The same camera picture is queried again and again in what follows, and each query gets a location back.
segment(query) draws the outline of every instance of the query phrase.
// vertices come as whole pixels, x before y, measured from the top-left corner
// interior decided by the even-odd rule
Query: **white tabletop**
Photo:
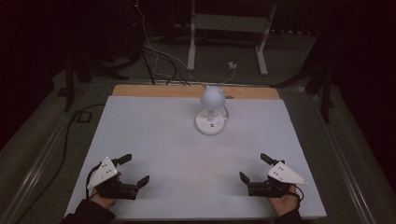
[[[265,198],[249,197],[239,172],[264,181],[271,169],[265,153],[302,176],[302,217],[325,217],[313,176],[282,100],[226,101],[229,118],[217,135],[199,133],[194,119],[198,98],[110,96],[81,169],[66,214],[85,197],[91,168],[106,156],[131,153],[120,165],[120,181],[149,183],[135,201],[118,200],[111,211],[119,220],[250,219],[274,217]]]

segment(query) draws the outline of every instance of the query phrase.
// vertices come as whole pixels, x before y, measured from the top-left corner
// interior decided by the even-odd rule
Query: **white round base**
[[[214,135],[220,133],[224,129],[224,117],[220,112],[214,111],[212,121],[207,120],[208,110],[201,111],[195,118],[195,126],[200,133],[206,135]]]

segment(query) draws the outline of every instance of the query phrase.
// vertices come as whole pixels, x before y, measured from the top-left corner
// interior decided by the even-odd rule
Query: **robotic hand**
[[[101,163],[93,167],[87,177],[87,199],[89,197],[89,189],[96,188],[98,194],[103,198],[135,200],[137,192],[149,182],[149,175],[137,181],[137,185],[122,184],[118,179],[119,172],[116,167],[118,164],[122,165],[131,159],[131,154],[114,160],[106,157]],[[91,175],[94,171],[96,171],[96,173],[91,179]]]
[[[307,184],[306,181],[285,165],[284,161],[276,161],[265,154],[261,154],[263,161],[274,167],[268,172],[268,180],[264,182],[250,182],[250,179],[239,172],[242,182],[247,185],[249,196],[281,198],[289,193],[290,184]]]

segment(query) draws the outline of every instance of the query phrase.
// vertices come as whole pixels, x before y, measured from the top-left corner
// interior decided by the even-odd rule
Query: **dark floor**
[[[190,84],[196,81],[221,83],[229,80],[224,85],[268,86],[296,75],[314,42],[315,38],[308,35],[270,35],[264,52],[269,70],[268,77],[261,77],[258,73],[252,48],[254,45],[251,43],[237,47],[200,43],[197,47],[196,69],[190,74],[183,69],[178,60],[174,59],[174,62]],[[151,40],[150,43],[156,50],[176,56],[183,62],[187,61],[186,39],[163,43],[159,38]],[[147,58],[153,68],[154,57],[147,54]],[[234,71],[227,68],[228,62],[236,62],[237,67]],[[157,84],[164,84],[169,76],[174,74],[174,68],[169,63],[159,60],[155,72]],[[141,61],[121,74],[130,77],[129,81],[122,83],[150,84],[149,73]],[[180,81],[182,82],[182,79],[173,79],[169,83],[181,84]],[[320,95],[306,95],[306,82],[307,79],[300,80],[279,90],[279,93],[289,110],[328,214],[327,217],[315,219],[314,222],[393,223],[396,220],[395,194],[380,171],[337,87],[332,87],[334,108],[330,110],[331,123],[326,124],[318,112]],[[70,118],[70,113],[64,112],[65,99],[56,96],[58,90],[64,87],[64,73],[55,77],[54,83],[56,88],[53,93],[0,152],[2,214],[7,211],[12,199],[18,199],[18,188],[40,152],[46,148],[51,148],[52,151],[48,161],[43,165],[44,171],[38,172],[35,189],[27,192],[28,195],[31,193],[29,200],[22,201],[21,211],[32,204],[33,199],[50,181],[61,163],[65,126]],[[77,85],[77,100],[71,111],[93,104],[104,104],[118,83],[121,82],[97,74],[90,84]],[[102,106],[92,107],[90,111],[93,117],[90,123],[73,123],[70,126],[66,160],[61,172],[28,210],[21,223],[57,223],[62,219],[102,110]]]

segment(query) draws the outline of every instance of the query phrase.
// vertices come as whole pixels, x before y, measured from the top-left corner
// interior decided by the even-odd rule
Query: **black sleeve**
[[[101,205],[82,200],[75,214],[68,214],[60,224],[110,224],[115,217]]]
[[[287,214],[275,219],[275,224],[301,224],[301,223],[303,223],[303,221],[301,220],[300,213],[298,212],[298,208],[291,210]]]

